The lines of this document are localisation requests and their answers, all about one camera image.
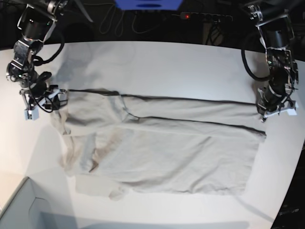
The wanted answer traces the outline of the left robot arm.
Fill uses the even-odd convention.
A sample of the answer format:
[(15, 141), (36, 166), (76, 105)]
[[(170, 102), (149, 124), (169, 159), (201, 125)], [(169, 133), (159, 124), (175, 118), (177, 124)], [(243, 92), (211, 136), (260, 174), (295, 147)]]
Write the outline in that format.
[(242, 6), (257, 28), (257, 31), (247, 35), (245, 42), (260, 35), (269, 68), (268, 76), (257, 77), (250, 70), (245, 49), (242, 49), (242, 60), (247, 73), (255, 81), (268, 83), (267, 86), (258, 88), (256, 106), (262, 122), (282, 112), (296, 114), (297, 103), (291, 99), (291, 95), (296, 90), (299, 78), (292, 50), (295, 35), (289, 13), (299, 3), (298, 0), (248, 0)]

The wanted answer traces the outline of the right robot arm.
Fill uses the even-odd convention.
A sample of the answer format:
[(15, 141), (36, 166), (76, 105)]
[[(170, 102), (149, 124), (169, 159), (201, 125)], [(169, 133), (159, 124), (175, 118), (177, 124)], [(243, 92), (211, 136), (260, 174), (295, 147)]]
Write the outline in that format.
[(19, 94), (25, 103), (27, 120), (38, 119), (40, 110), (46, 113), (57, 111), (67, 102), (67, 91), (50, 84), (51, 72), (38, 74), (35, 71), (35, 67), (52, 62), (65, 45), (63, 35), (58, 32), (59, 49), (47, 60), (38, 55), (55, 32), (58, 17), (67, 3), (66, 0), (27, 0), (18, 21), (17, 27), (22, 36), (14, 44), (14, 56), (7, 66), (6, 78), (20, 85)]

